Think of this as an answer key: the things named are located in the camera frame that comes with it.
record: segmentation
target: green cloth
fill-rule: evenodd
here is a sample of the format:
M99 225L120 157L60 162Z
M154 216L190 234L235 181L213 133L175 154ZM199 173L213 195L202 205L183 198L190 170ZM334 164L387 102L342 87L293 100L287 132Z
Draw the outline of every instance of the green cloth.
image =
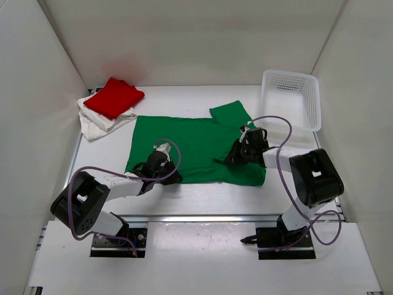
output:
M182 154L179 173L182 183L225 182L243 186L261 186L266 170L257 164L223 164L233 142L240 138L240 126L251 118L240 101L210 109L212 118L175 118L138 116L130 158L125 171L145 162L152 146L160 138L175 142ZM177 164L177 151L170 156Z

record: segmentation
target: white plastic basket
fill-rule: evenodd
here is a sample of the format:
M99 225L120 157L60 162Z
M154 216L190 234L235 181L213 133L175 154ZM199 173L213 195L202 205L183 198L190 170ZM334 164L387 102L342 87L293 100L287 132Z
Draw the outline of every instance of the white plastic basket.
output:
M314 76L268 69L263 73L262 115L287 119L296 131L321 129L321 100ZM263 119L268 129L287 130L279 119Z

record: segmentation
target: robotic arm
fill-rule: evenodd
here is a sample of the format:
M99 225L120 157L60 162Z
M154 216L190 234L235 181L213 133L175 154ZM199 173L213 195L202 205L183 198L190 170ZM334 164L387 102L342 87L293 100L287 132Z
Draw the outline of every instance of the robotic arm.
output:
M276 235L270 237L280 246L293 244L308 229L309 220L316 212L344 192L343 182L323 149L303 155L283 149L277 159L279 148L269 147L265 129L243 126L241 131L242 136L233 143L225 163L257 163L265 168L290 172L293 176L297 198L278 218ZM255 243L247 238L242 242Z
M128 224L113 213L101 211L104 203L127 195L142 195L151 190L155 183L169 185L183 180L179 172L175 171L170 177L161 181L143 181L132 178L162 179L171 173L175 166L169 156L171 146L165 143L155 148L147 158L146 163L137 164L130 173L130 178L108 176L94 178L85 171L81 171L75 178L71 192L72 220L77 235L88 231L101 233L112 237L124 237L128 233ZM70 228L68 185L56 198L50 211L62 223ZM116 239L109 239L114 245L119 244Z

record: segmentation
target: red cloth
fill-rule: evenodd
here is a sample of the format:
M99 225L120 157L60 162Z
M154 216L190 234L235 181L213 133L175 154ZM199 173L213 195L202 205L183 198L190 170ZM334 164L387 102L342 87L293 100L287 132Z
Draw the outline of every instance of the red cloth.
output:
M105 87L84 104L94 112L113 120L144 97L145 93L137 90L135 86L129 86L125 81L110 78Z

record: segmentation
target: white towel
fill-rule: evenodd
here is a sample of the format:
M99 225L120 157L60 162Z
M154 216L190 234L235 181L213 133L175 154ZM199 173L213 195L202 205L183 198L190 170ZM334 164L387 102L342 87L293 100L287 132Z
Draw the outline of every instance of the white towel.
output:
M90 95L78 100L80 126L82 127L82 134L87 140L97 140L136 119L133 108L130 108L119 115L116 120L109 120L104 115L98 114L84 105L84 101L92 96Z

